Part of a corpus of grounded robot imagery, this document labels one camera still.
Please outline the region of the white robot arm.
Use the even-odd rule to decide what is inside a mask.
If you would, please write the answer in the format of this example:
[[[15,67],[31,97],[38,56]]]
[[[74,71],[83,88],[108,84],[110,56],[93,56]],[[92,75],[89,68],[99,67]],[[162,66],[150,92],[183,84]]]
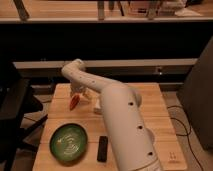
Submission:
[[[135,88],[87,73],[80,59],[66,64],[61,73],[71,82],[73,92],[89,88],[100,94],[100,111],[119,171],[164,171],[140,113],[142,98]]]

